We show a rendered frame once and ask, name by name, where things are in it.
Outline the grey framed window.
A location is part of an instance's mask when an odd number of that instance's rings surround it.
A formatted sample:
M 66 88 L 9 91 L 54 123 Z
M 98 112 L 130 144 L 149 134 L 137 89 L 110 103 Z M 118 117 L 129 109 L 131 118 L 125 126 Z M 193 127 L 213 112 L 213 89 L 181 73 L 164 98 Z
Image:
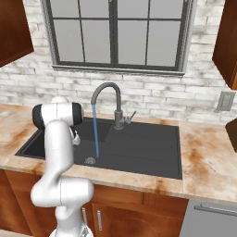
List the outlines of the grey framed window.
M 183 75 L 197 0 L 41 0 L 54 69 Z

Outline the grey dishwasher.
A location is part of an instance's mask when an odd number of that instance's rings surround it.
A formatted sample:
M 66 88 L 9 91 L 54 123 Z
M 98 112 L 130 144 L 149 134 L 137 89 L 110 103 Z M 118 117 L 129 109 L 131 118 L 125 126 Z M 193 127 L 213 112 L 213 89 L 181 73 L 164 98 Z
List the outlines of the grey dishwasher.
M 237 237 L 237 217 L 195 210 L 194 206 L 237 212 L 237 206 L 190 200 L 181 226 L 180 237 Z

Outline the dark grey sink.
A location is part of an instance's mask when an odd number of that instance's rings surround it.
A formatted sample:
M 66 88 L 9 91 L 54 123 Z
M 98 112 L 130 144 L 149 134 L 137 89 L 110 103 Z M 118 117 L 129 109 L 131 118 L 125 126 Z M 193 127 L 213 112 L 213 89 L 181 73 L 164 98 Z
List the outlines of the dark grey sink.
M 177 126 L 131 122 L 122 130 L 112 119 L 97 118 L 99 157 L 96 158 L 93 118 L 84 118 L 74 128 L 81 143 L 74 152 L 74 164 L 120 170 L 180 180 L 180 131 Z M 44 131 L 37 130 L 17 151 L 18 156 L 45 159 Z M 95 158 L 93 165 L 85 164 Z

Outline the blue water stream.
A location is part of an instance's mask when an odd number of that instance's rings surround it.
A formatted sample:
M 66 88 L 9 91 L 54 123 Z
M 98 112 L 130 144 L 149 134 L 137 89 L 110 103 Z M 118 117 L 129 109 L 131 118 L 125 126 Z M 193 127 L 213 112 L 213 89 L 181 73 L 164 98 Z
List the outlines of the blue water stream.
M 99 157 L 99 142 L 98 142 L 98 131 L 97 131 L 97 122 L 96 122 L 96 109 L 95 105 L 92 105 L 93 110 L 93 123 L 94 123 L 94 142 L 95 142 L 95 151 L 96 158 Z

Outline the dark brown block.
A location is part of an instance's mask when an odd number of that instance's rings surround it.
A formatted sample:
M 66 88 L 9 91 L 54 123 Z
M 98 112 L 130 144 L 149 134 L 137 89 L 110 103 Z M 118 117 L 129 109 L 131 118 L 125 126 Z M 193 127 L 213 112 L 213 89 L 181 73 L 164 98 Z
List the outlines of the dark brown block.
M 225 125 L 226 131 L 229 135 L 231 143 L 237 145 L 237 118 L 228 122 Z

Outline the brown wooden panel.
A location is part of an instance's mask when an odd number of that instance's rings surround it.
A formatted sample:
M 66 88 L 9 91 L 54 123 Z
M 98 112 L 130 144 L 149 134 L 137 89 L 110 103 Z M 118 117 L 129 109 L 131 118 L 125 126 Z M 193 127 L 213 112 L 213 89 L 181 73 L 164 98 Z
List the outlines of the brown wooden panel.
M 185 198 L 163 195 L 160 193 L 144 193 L 117 187 L 96 184 L 94 186 L 93 201 L 109 204 L 130 204 L 150 206 L 162 211 L 184 214 L 188 204 Z

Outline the grey curved tap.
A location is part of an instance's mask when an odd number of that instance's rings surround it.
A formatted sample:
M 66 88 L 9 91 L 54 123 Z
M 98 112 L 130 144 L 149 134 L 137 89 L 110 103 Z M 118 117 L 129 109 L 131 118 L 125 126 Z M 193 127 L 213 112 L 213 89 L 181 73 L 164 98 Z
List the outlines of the grey curved tap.
M 125 118 L 123 116 L 123 111 L 121 109 L 121 94 L 120 94 L 120 89 L 119 87 L 114 83 L 114 82 L 104 82 L 102 83 L 101 85 L 99 85 L 94 93 L 93 93 L 93 96 L 92 96 L 92 99 L 91 99 L 91 104 L 93 106 L 96 105 L 96 100 L 97 100 L 97 97 L 98 95 L 105 89 L 105 88 L 113 88 L 116 92 L 116 104 L 117 104 L 117 108 L 114 112 L 114 115 L 115 115 L 115 126 L 114 128 L 116 130 L 122 130 L 124 128 L 124 124 L 127 123 L 127 124 L 130 124 L 131 123 L 131 120 L 133 118 L 133 116 L 136 114 L 136 112 L 133 112 L 133 114 L 131 115 L 130 118 Z

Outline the brown wooden cupboard door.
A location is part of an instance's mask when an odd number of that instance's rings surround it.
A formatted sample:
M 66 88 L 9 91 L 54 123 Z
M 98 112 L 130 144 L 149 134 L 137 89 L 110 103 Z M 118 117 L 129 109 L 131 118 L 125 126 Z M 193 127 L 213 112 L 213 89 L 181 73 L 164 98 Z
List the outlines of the brown wooden cupboard door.
M 56 228 L 55 209 L 37 207 L 31 189 L 40 175 L 0 169 L 0 230 L 49 237 Z
M 92 203 L 96 237 L 180 237 L 183 216 L 172 217 L 142 210 Z M 96 211 L 101 211 L 102 231 Z

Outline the brown wooden wall cupboard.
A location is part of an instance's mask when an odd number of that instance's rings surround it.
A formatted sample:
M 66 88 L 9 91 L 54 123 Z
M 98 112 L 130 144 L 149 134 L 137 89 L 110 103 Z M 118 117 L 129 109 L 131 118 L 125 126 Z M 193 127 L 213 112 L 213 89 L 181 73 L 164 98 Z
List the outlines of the brown wooden wall cupboard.
M 33 51 L 23 0 L 0 0 L 0 68 Z
M 226 84 L 237 91 L 237 0 L 225 0 L 212 60 Z

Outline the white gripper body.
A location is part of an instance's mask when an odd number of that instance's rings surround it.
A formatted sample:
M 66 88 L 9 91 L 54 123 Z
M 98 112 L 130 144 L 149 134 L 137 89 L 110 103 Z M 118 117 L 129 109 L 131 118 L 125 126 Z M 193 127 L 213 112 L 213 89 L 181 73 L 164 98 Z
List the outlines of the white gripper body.
M 70 134 L 71 134 L 72 143 L 74 145 L 79 145 L 81 143 L 81 138 L 79 134 L 77 133 L 77 131 L 74 128 L 71 128 Z

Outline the grey wall socket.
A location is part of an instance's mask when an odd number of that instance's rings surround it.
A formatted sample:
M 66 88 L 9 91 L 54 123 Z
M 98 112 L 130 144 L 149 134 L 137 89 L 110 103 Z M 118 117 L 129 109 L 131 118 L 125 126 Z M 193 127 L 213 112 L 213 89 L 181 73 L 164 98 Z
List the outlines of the grey wall socket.
M 222 92 L 218 100 L 217 111 L 230 111 L 234 97 L 235 92 Z

